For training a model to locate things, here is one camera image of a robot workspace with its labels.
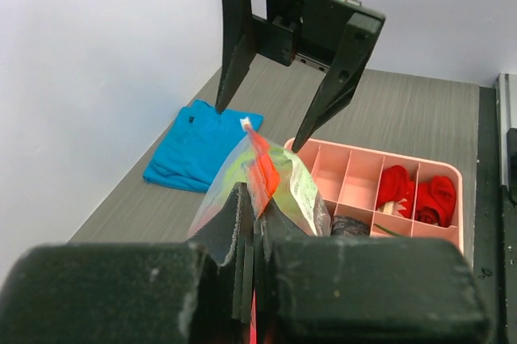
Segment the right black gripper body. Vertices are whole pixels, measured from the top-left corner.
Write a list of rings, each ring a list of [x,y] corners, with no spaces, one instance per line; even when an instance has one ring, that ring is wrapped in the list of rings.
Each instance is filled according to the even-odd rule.
[[[254,17],[257,53],[284,66],[294,61],[326,73],[330,65],[301,50],[305,0],[266,0],[267,16]]]

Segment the clear zip top bag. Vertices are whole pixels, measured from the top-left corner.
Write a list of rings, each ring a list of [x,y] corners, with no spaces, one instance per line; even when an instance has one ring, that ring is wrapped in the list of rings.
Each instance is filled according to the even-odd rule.
[[[250,118],[244,137],[223,162],[188,231],[220,265],[240,241],[252,241],[264,258],[287,237],[328,237],[332,216],[297,154],[259,135]]]

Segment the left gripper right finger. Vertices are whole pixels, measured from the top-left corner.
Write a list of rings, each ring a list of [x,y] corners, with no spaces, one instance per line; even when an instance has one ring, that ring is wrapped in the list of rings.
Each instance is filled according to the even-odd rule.
[[[259,343],[486,343],[470,265],[437,238],[311,237],[275,203],[257,219]]]

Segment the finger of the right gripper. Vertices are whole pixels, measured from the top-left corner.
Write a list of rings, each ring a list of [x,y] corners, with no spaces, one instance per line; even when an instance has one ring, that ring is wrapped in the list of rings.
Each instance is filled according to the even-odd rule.
[[[386,17],[356,0],[304,0],[302,19],[298,57],[325,76],[292,143],[295,153],[350,104]]]
[[[246,77],[254,59],[251,0],[222,0],[223,49],[215,108],[222,113]]]

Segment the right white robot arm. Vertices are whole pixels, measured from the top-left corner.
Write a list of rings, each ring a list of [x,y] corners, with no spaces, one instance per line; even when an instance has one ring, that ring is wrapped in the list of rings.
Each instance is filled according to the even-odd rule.
[[[360,0],[266,0],[267,16],[251,0],[222,0],[223,49],[215,108],[222,113],[253,59],[294,61],[324,74],[292,143],[298,152],[324,124],[347,107],[385,24],[385,15]]]

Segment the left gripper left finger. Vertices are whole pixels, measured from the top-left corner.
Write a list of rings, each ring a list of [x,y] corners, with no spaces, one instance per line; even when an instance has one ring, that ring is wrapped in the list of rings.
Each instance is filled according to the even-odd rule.
[[[238,182],[180,243],[42,245],[1,290],[4,343],[248,343],[252,207]]]

